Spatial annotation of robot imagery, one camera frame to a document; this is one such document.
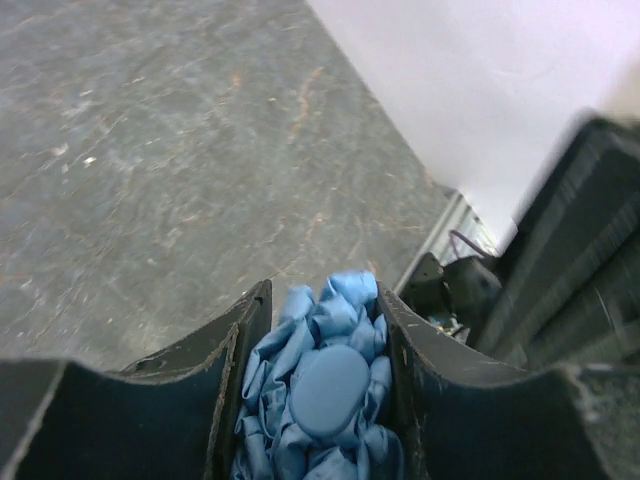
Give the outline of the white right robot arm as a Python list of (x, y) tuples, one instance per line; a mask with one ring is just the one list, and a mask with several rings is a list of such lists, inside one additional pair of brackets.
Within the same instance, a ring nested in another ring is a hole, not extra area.
[(639, 124), (585, 121), (501, 254), (421, 257), (401, 299), (511, 366), (639, 362)]

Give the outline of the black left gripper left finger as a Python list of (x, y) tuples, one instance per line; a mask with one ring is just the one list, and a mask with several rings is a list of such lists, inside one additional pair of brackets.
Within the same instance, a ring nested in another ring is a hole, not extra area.
[(265, 280), (120, 371), (70, 359), (3, 360), (2, 477), (227, 478), (244, 371), (271, 319)]

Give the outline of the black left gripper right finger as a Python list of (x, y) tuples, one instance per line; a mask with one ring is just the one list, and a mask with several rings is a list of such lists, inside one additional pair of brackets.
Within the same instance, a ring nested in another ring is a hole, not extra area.
[(639, 371), (561, 363), (529, 373), (481, 354), (380, 286), (388, 423), (409, 479), (635, 479)]

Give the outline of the light blue folding umbrella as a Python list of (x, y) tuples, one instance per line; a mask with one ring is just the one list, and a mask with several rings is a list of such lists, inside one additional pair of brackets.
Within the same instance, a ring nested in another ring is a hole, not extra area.
[(289, 291), (249, 355), (231, 478), (403, 478), (402, 443), (379, 422), (393, 379), (377, 297), (369, 271), (335, 273), (318, 296)]

